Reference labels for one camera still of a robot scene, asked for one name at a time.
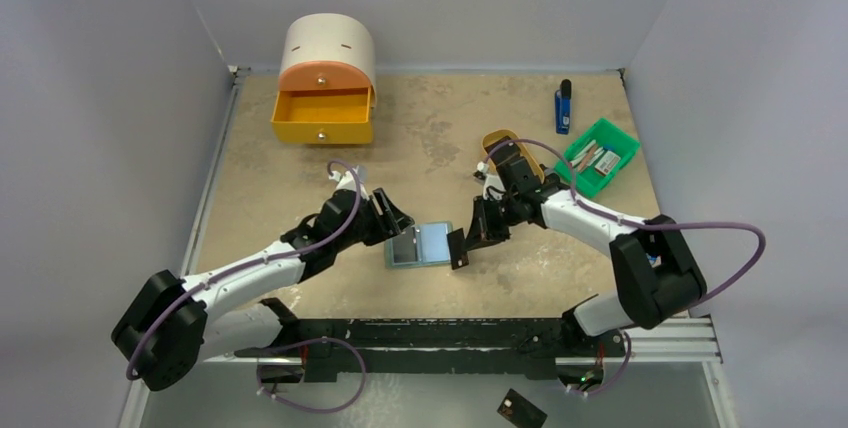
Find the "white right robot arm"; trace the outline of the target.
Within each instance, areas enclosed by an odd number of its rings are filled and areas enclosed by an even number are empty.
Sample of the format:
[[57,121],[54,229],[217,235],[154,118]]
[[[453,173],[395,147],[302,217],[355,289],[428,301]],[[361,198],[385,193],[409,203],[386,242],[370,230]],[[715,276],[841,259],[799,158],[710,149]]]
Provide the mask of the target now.
[[528,223],[574,237],[609,257],[615,289],[563,314],[561,340],[576,355],[596,347],[601,335],[631,326],[651,329],[707,293],[707,284],[673,219],[645,220],[580,198],[558,175],[545,175],[518,141],[504,137],[488,147],[478,166],[495,177],[473,200],[468,229],[448,236],[453,268],[473,250],[503,243],[512,227]]

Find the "black card dropped off table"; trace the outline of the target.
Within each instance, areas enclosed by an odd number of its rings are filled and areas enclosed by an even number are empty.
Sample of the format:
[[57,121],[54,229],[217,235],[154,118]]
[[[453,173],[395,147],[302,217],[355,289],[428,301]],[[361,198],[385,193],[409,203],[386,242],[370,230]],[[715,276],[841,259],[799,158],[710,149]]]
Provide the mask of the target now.
[[516,428],[542,428],[548,415],[523,395],[510,388],[497,413]]

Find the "green card holder wallet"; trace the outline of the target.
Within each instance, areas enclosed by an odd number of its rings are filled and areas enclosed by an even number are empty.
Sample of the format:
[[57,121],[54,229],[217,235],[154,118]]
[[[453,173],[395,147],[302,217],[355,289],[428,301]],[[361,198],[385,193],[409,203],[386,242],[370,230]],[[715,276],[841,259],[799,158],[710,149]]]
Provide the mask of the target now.
[[434,265],[449,265],[447,234],[453,231],[450,221],[415,224],[419,261],[415,264],[393,266],[390,261],[390,240],[384,243],[385,265],[390,269],[417,268]]

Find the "white and orange drawer cabinet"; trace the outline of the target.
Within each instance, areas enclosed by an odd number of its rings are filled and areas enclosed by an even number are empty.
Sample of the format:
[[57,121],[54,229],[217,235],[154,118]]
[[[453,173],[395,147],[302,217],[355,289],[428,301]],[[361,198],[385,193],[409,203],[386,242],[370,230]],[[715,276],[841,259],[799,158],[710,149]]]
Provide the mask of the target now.
[[278,74],[278,91],[319,99],[363,95],[376,104],[376,51],[373,38],[358,20],[338,13],[316,13],[288,28]]

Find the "black card taken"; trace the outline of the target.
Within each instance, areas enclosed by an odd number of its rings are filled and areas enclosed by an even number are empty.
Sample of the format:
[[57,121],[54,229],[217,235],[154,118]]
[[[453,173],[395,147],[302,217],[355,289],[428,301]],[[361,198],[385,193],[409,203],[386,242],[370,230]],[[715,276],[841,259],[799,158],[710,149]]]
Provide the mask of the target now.
[[390,261],[393,266],[415,264],[419,261],[417,232],[408,228],[390,240]]
[[459,270],[468,265],[468,252],[465,246],[465,232],[463,228],[458,228],[447,234],[447,243],[449,250],[449,258],[451,268]]

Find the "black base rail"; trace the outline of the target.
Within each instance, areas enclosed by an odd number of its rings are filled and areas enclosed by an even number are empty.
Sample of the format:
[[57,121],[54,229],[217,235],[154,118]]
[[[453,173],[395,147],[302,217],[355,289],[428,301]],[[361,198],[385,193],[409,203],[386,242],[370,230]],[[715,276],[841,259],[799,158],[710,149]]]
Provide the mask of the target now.
[[292,358],[308,382],[342,373],[522,375],[530,380],[598,384],[603,364],[626,354],[623,335],[577,332],[553,318],[298,318],[281,301],[263,305],[281,327],[266,347],[238,358]]

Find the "yellow open drawer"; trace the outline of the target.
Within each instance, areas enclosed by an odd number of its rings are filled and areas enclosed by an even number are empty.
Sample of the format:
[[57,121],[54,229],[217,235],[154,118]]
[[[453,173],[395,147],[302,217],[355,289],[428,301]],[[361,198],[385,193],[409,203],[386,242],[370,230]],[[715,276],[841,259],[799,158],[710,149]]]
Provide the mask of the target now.
[[370,144],[374,101],[372,88],[280,91],[270,123],[284,143]]

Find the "green plastic bin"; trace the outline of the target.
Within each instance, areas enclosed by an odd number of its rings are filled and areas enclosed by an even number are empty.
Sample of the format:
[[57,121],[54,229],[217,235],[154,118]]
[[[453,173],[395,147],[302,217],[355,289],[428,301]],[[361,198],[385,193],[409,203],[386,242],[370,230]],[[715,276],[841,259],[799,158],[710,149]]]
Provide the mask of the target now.
[[[600,118],[566,149],[563,157],[575,170],[577,191],[594,198],[633,160],[640,147],[636,138],[606,118]],[[592,164],[605,149],[615,151],[621,161],[609,176],[601,177],[594,172]]]

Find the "small box in bin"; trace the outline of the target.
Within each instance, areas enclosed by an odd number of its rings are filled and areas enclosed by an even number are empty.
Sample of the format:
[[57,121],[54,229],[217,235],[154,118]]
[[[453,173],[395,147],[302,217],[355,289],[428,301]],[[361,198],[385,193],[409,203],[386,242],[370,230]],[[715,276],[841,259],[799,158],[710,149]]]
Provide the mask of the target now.
[[618,166],[621,156],[613,150],[605,149],[603,153],[592,164],[595,173],[601,177],[609,176]]

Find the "blue lighter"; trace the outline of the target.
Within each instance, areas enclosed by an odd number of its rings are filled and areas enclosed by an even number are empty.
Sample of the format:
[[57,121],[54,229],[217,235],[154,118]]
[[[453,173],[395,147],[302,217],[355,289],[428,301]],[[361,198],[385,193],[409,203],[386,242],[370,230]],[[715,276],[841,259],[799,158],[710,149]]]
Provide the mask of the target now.
[[572,83],[563,79],[555,92],[555,130],[558,134],[567,135],[571,129],[571,97]]

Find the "tan oval tray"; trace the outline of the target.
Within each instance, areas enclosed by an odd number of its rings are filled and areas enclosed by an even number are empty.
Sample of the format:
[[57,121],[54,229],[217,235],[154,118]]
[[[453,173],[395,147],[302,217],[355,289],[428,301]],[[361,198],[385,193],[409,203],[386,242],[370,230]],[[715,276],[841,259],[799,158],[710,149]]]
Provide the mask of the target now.
[[524,158],[539,181],[543,181],[545,173],[533,154],[523,145],[515,144],[519,136],[509,129],[498,129],[482,137],[481,146],[488,164],[488,173],[497,174],[497,168],[508,162]]

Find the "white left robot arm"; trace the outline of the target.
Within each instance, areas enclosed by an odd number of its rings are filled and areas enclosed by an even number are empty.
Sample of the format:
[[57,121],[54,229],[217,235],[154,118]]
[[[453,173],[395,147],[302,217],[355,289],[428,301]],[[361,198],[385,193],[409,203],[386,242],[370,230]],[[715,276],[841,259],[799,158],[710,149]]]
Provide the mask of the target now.
[[151,275],[110,335],[127,360],[127,379],[152,391],[172,386],[200,360],[215,322],[261,295],[317,276],[354,245],[381,244],[413,224],[381,188],[371,194],[338,188],[318,212],[253,255],[201,275]]

